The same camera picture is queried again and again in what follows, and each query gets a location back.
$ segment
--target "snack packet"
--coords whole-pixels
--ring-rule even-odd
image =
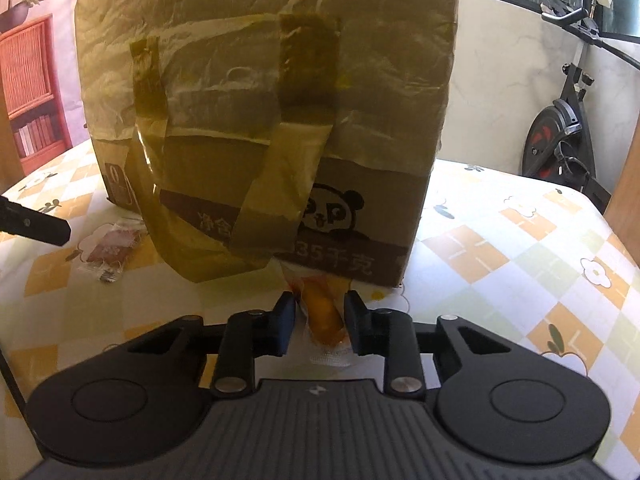
[[[284,278],[306,317],[303,340],[313,364],[347,367],[356,355],[343,320],[344,294],[350,280],[303,267],[281,264]]]
[[[146,234],[142,220],[123,218],[100,238],[86,258],[85,266],[101,282],[113,283],[119,279],[124,265],[135,247]]]

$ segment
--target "bike handlebar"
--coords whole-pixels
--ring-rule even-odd
[[[636,70],[640,70],[640,62],[636,61],[626,52],[622,52],[621,50],[615,48],[614,46],[611,46],[609,43],[605,43],[602,40],[600,40],[598,46],[602,47],[604,50],[608,50],[614,56],[619,57],[622,61],[626,61],[627,63],[629,63],[629,65],[631,65]]]
[[[583,20],[584,18],[588,17],[588,15],[589,13],[587,12],[587,9],[580,8],[580,9],[575,9],[572,12],[565,14],[564,16],[554,16],[552,14],[547,14],[546,12],[543,12],[542,19],[545,20],[546,22],[553,23],[558,27],[567,28],[569,25],[572,25],[573,23],[577,23],[580,20]]]

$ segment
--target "brown packing tape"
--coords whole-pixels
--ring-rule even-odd
[[[280,16],[278,100],[262,171],[244,198],[231,250],[292,251],[335,121],[340,21]]]
[[[136,128],[129,145],[125,173],[156,250],[181,276],[193,282],[265,266],[267,257],[235,256],[222,242],[207,237],[161,205],[159,193],[168,114],[159,76],[158,38],[137,41],[130,49],[134,66]]]

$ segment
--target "table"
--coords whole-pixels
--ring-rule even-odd
[[[255,272],[191,283],[162,261],[148,237],[122,277],[102,283],[83,270],[79,247],[131,213],[108,202],[89,141],[5,196],[65,218],[72,228],[62,248],[0,234],[0,345],[25,396],[57,370],[178,316],[225,322],[232,313],[273,306],[292,275],[315,276],[334,292],[354,288],[370,308],[396,308],[416,321],[458,314],[587,374],[612,404],[596,460],[621,480],[640,474],[640,270],[573,190],[438,160],[396,289],[275,259]],[[301,317],[298,325],[286,357],[257,360],[258,377],[381,379],[382,358],[375,356],[355,358],[347,368],[312,364]],[[428,356],[423,364],[428,386],[437,386]],[[37,461],[6,394],[0,478],[19,478]]]

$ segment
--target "cardboard box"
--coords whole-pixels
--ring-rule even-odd
[[[78,0],[82,97],[110,200],[135,208],[134,197],[153,193],[164,209],[144,206],[143,216],[171,214],[152,236],[174,237],[184,222],[193,231],[175,234],[174,249],[222,260],[238,256],[229,247],[255,249],[398,285],[444,121],[456,9],[457,0]],[[154,242],[189,279],[227,272],[183,272],[169,254],[180,251]],[[260,265],[234,262],[228,272]]]

